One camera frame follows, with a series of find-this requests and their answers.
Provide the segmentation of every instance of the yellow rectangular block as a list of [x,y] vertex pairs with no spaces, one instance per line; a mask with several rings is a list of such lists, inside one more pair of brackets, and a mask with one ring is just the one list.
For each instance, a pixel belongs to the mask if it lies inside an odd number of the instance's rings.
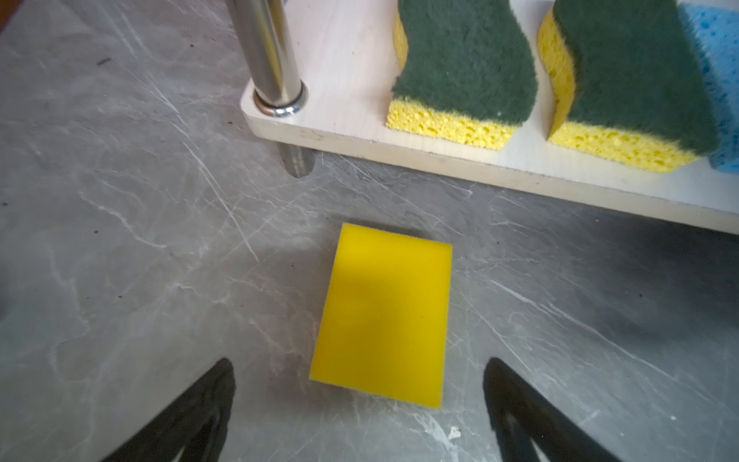
[[344,224],[310,378],[441,408],[452,247]]

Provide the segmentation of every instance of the blue sponge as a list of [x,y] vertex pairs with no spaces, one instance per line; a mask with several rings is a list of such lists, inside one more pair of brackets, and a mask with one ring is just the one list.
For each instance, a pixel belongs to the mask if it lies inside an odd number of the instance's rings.
[[718,122],[721,141],[711,165],[739,174],[739,12],[687,3],[680,11]]

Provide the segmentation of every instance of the white debris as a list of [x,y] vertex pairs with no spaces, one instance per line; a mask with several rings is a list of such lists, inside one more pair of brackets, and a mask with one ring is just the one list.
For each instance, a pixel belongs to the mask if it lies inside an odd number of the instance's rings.
[[462,432],[460,431],[460,428],[457,426],[452,427],[449,429],[449,440],[456,440],[457,438],[462,438]]

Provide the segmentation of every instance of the wavy sponge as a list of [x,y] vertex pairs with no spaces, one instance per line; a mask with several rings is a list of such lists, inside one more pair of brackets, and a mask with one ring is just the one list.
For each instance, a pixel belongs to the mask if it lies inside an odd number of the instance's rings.
[[739,174],[739,13],[683,3],[680,17],[701,62],[720,143],[714,169]]
[[398,0],[393,38],[389,128],[501,149],[531,114],[534,57],[508,0]]
[[666,173],[718,146],[674,0],[556,0],[539,30],[549,141]]

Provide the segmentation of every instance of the yellow object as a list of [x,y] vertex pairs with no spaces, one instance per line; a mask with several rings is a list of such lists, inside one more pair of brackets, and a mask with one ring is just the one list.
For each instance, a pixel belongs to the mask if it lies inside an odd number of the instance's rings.
[[344,224],[310,379],[441,408],[452,247]]
[[[403,29],[401,15],[397,10],[392,39],[395,44],[395,55],[403,70],[408,60],[408,38]],[[387,126],[394,130],[490,149],[502,149],[520,128],[520,126],[472,120],[452,112],[435,111],[418,101],[407,98],[395,99],[390,103]]]
[[659,173],[667,173],[699,158],[680,149],[677,143],[649,134],[567,122],[575,100],[575,63],[551,11],[539,29],[538,45],[556,99],[550,142]]

